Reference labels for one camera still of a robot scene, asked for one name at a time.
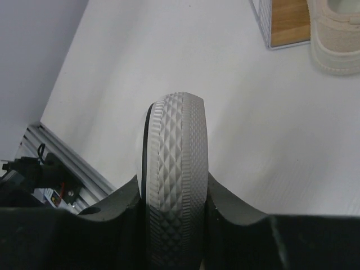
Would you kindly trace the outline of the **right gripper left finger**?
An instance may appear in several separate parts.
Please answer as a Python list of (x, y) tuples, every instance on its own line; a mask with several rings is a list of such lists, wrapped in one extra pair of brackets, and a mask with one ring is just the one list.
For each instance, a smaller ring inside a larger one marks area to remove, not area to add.
[(1, 184), (2, 269), (146, 269), (137, 179), (79, 214)]

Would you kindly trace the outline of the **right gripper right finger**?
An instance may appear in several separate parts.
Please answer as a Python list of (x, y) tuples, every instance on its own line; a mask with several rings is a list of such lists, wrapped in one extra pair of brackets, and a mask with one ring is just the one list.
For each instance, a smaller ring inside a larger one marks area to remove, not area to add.
[(210, 173), (205, 197), (205, 269), (358, 269), (359, 218), (267, 214), (244, 202)]

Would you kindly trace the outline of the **blue canvas sneaker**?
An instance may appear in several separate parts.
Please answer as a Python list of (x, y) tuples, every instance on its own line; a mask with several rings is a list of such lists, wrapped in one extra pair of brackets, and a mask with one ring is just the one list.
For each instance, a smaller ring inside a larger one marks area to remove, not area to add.
[(199, 269), (209, 174), (203, 99), (187, 92), (161, 97), (144, 113), (136, 143), (147, 266)]

